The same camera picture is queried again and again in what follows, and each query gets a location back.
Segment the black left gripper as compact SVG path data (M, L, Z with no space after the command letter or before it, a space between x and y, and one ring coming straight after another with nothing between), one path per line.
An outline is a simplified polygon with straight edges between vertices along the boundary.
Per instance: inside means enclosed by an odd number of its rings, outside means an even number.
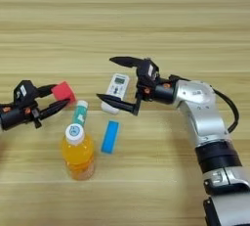
M37 96L44 98L52 94L52 89L56 84L44 85L37 88ZM68 99L56 101L44 110L38 109L38 104L33 102L27 107L21 108L14 103L0 104L0 129L2 131L10 130L21 124L33 122L36 128L42 126L40 120L48 118L69 104Z

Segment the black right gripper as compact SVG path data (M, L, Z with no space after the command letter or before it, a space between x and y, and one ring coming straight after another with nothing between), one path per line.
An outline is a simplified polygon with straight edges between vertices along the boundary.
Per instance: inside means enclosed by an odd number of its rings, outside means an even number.
M142 59L134 57L112 57L109 59L111 62L126 67L126 68L138 68L144 62ZM178 79L171 75L169 78L161 78L157 76L154 80L150 80L147 77L140 77L137 82L137 94L141 95L142 99L146 102L159 102L163 104L173 104L175 99L175 89ZM107 94L98 94L98 97L107 103L108 105L137 115L141 106L142 99L139 98L135 103L128 103L122 101L118 97L114 97Z

